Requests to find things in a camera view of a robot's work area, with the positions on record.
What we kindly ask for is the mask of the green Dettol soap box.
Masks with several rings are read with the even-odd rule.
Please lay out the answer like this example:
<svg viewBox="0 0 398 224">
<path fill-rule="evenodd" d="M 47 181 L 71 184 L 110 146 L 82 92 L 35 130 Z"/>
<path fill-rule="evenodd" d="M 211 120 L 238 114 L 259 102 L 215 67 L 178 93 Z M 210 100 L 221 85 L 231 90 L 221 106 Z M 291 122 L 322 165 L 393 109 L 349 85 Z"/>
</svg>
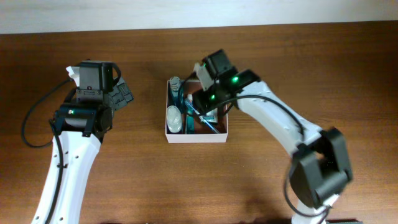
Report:
<svg viewBox="0 0 398 224">
<path fill-rule="evenodd" d="M 218 109 L 216 108 L 214 110 L 211 110 L 211 111 L 207 112 L 206 115 L 213 115 L 213 116 L 216 116 L 218 118 Z"/>
</svg>

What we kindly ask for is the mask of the blue razor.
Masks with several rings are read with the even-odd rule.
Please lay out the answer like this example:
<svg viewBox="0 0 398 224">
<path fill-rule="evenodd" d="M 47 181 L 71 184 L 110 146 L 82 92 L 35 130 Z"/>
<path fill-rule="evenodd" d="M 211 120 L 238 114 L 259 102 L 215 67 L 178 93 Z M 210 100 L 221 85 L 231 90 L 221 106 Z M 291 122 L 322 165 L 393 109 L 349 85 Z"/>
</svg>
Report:
<svg viewBox="0 0 398 224">
<path fill-rule="evenodd" d="M 209 123 L 217 123 L 218 122 L 218 118 L 213 115 L 204 115 L 204 116 L 201 116 L 201 119 L 203 119 Z"/>
</svg>

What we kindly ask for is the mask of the toothbrush with clear cap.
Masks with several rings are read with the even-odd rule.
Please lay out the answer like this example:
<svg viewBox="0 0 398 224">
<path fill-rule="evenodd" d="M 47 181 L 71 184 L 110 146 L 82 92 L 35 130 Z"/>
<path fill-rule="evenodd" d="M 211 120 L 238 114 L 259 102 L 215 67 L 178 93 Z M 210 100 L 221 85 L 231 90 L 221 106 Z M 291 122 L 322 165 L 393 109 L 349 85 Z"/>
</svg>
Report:
<svg viewBox="0 0 398 224">
<path fill-rule="evenodd" d="M 187 107 L 186 118 L 194 118 L 198 117 L 202 123 L 204 123 L 207 127 L 209 127 L 215 134 L 220 134 L 220 132 L 207 120 L 203 118 L 203 115 L 195 109 L 191 100 L 186 98 L 184 100 L 185 106 Z"/>
</svg>

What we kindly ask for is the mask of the Colgate toothpaste tube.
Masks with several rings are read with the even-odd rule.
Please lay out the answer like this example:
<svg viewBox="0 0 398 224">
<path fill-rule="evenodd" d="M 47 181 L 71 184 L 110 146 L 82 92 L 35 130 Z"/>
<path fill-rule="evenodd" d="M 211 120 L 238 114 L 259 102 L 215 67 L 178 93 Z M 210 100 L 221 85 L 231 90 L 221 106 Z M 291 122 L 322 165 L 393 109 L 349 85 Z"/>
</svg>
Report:
<svg viewBox="0 0 398 224">
<path fill-rule="evenodd" d="M 192 109 L 187 106 L 187 110 L 186 110 L 187 114 L 186 114 L 186 134 L 195 134 L 195 120 L 194 117 L 192 116 L 193 111 Z"/>
</svg>

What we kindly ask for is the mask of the blue Listerine mouthwash bottle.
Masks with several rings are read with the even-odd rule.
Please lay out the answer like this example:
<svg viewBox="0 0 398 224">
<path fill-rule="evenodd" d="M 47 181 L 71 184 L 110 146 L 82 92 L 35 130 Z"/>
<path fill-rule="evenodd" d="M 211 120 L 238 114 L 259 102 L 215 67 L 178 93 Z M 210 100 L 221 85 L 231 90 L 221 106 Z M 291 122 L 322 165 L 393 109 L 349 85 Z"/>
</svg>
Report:
<svg viewBox="0 0 398 224">
<path fill-rule="evenodd" d="M 169 94 L 170 94 L 170 104 L 176 106 L 181 113 L 184 112 L 184 102 L 183 102 L 183 88 L 181 87 L 181 80 L 179 77 L 172 77 L 169 80 Z"/>
</svg>

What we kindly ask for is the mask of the white cardboard box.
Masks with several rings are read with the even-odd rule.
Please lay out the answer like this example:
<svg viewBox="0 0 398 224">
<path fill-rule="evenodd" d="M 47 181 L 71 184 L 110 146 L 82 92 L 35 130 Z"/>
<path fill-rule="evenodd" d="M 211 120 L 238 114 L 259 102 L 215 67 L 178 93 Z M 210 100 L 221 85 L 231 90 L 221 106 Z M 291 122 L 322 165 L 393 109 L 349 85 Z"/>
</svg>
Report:
<svg viewBox="0 0 398 224">
<path fill-rule="evenodd" d="M 217 125 L 212 124 L 220 133 L 214 133 L 207 125 L 201 124 L 200 121 L 194 120 L 195 131 L 194 134 L 185 134 L 185 114 L 177 121 L 181 121 L 181 128 L 179 133 L 173 133 L 168 128 L 167 108 L 171 106 L 172 98 L 169 97 L 169 81 L 167 81 L 166 90 L 166 106 L 165 106 L 165 136 L 168 143 L 225 143 L 228 137 L 228 115 L 222 114 L 228 109 L 225 106 L 223 112 L 218 112 Z M 197 90 L 201 90 L 200 81 L 188 80 L 183 87 L 184 96 L 187 93 L 191 94 Z"/>
</svg>

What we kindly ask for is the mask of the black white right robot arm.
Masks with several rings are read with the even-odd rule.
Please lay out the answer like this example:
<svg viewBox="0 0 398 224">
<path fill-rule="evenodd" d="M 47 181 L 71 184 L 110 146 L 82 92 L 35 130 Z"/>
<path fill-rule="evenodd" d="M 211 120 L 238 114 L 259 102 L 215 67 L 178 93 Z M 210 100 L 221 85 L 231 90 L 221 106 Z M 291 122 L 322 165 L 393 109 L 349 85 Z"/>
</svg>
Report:
<svg viewBox="0 0 398 224">
<path fill-rule="evenodd" d="M 199 115 L 231 104 L 261 124 L 291 158 L 283 194 L 292 223 L 326 223 L 333 204 L 353 180 L 345 137 L 324 130 L 280 100 L 252 70 L 238 71 L 218 50 L 196 63 L 201 90 L 193 93 Z"/>
</svg>

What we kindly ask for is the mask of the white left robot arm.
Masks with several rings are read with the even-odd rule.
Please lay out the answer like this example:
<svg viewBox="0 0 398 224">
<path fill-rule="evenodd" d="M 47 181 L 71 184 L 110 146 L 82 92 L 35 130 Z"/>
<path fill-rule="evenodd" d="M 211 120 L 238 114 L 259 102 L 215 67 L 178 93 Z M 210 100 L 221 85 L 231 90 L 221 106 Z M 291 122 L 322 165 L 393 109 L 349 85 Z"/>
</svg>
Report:
<svg viewBox="0 0 398 224">
<path fill-rule="evenodd" d="M 67 67 L 75 87 L 50 119 L 52 156 L 32 223 L 78 223 L 91 166 L 117 110 L 134 97 L 114 62 Z"/>
</svg>

